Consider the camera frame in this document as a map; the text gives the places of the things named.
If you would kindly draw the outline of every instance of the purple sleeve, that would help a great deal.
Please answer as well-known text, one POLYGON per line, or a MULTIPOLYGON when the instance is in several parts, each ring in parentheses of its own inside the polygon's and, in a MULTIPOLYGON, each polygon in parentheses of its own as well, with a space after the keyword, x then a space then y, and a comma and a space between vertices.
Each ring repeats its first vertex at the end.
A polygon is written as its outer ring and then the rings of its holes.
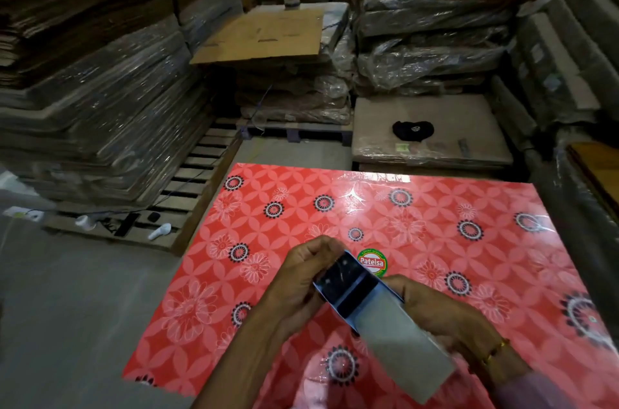
POLYGON ((493 393, 500 409, 576 409, 576 405, 549 378, 531 372, 493 393))

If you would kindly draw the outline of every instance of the gray concrete floor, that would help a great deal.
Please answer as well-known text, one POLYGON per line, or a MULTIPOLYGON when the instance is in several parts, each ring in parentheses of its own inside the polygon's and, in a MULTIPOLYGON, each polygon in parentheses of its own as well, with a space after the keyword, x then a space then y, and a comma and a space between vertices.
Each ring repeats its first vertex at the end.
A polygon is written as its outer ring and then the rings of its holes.
MULTIPOLYGON (((331 141, 244 141, 235 163, 349 170, 331 141)), ((0 406, 11 409, 186 408, 191 399, 121 373, 180 259, 52 235, 0 217, 0 406)))

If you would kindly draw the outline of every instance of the patelsa sticker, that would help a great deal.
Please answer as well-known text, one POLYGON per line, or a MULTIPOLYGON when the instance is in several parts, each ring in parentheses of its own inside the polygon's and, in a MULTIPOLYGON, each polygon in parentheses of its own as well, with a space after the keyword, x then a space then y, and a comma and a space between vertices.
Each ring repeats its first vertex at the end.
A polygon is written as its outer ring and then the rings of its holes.
POLYGON ((378 249, 364 249, 357 260, 371 273, 382 277, 387 272, 387 258, 378 249))

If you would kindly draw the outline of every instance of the bracelet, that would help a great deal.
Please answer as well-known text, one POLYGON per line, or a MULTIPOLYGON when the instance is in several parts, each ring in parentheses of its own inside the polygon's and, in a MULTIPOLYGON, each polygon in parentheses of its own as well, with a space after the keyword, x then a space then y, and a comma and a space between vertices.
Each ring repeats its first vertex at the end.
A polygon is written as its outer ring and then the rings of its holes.
POLYGON ((488 356, 484 359, 482 359, 482 364, 484 364, 484 366, 488 366, 488 364, 490 363, 490 361, 492 360, 492 358, 499 353, 499 351, 503 348, 506 347, 508 345, 511 344, 511 341, 509 339, 503 339, 501 341, 501 343, 499 345, 497 345, 496 347, 494 347, 494 349, 492 349, 490 351, 490 353, 488 354, 488 356))

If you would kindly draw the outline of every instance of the red table cover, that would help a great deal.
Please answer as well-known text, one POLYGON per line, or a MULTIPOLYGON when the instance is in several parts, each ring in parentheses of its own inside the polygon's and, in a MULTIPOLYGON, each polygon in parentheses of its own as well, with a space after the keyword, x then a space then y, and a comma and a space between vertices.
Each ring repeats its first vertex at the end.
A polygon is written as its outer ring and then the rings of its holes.
MULTIPOLYGON (((242 163, 124 378, 195 396, 289 249, 320 234, 355 255, 378 250, 387 275, 405 274, 479 308, 579 407, 619 407, 617 352, 531 184, 242 163)), ((492 407, 464 362, 457 366, 426 407, 492 407)), ((284 344, 255 405, 292 406, 417 404, 325 305, 284 344)))

